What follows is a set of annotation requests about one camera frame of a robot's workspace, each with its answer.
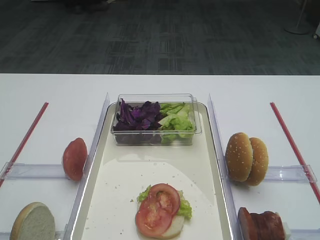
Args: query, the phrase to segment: tomato slice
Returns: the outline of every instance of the tomato slice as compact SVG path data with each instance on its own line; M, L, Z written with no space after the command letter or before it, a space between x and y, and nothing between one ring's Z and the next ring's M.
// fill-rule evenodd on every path
M62 157L63 170L71 180L81 180L87 155L86 143L80 137L70 142L64 150Z
M178 191L169 184L159 183L150 188L149 199L156 199L161 208L172 216L177 214L180 208L180 195Z
M156 199L145 199L135 215L135 224L146 237L156 237L163 234L171 223L171 214L162 209Z

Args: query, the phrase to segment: lettuce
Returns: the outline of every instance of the lettuce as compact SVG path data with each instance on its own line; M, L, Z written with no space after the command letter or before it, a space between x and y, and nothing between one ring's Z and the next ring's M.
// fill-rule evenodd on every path
M180 195L180 208L177 213L178 216L184 216L187 219L192 218L192 207L190 206L190 203L185 200L184 193L182 191L178 191Z
M161 105L160 112L167 116L162 118L158 123L161 125L162 130L175 130L175 131L192 131L194 126L189 119L190 105L181 103L166 103ZM165 134L162 136L162 144L169 144L177 137L191 138L192 133L180 134Z
M136 198L138 202L142 202L148 197L149 191L150 191L151 185L149 185L145 191L141 192L139 196Z
M138 202L142 202L145 200L149 194L151 185L149 185L145 191L141 192L139 196L136 198ZM185 199L183 191L178 191L180 196L180 208L177 212L178 216L184 216L187 219L192 218L192 207L190 206L190 203Z

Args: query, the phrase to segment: bottom bun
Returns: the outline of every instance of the bottom bun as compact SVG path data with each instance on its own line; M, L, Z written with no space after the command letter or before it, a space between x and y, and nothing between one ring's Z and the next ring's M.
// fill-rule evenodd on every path
M140 208L140 205L141 205L141 203L138 202L138 208L137 208L138 210ZM182 228L184 227L184 223L185 223L184 216L175 215L172 218L172 222L171 222L170 227L163 234L161 234L159 236L154 236L153 238L155 238L155 239L172 239L181 233Z
M41 202L33 202L15 219L10 240L54 240L55 234L55 219L49 208Z

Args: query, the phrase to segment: lettuce leaf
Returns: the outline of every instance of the lettuce leaf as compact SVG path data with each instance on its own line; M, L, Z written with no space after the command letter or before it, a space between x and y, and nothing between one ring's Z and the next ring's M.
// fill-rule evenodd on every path
M151 185L149 185L145 191L139 194L139 196L136 198L138 202L142 202L147 198L150 188L151 188ZM178 193L180 196L180 208L177 215L184 216L185 218L190 220L192 218L192 207L190 206L190 203L185 199L184 192L181 190L181 191L178 191Z
M150 191L151 185L149 185L145 191L141 192L139 196L136 198L138 202L142 202L148 197L149 191Z
M178 216L184 216L187 219L192 218L192 207L190 206L190 203L185 200L183 191L178 191L180 195L180 208L177 213Z

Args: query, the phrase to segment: sesame seed bun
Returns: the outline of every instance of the sesame seed bun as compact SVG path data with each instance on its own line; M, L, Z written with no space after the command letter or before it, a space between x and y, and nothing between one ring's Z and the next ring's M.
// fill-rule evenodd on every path
M250 142L253 149L253 163L250 175L245 183L249 186L257 186L266 176L269 157L267 147L263 141L259 138L251 137Z
M225 160L229 177L236 182L248 179L253 164L253 149L247 134L233 134L226 147Z
M265 178L269 157L264 142L257 138L249 138L247 134L233 134L227 144L225 160L230 179L257 186Z

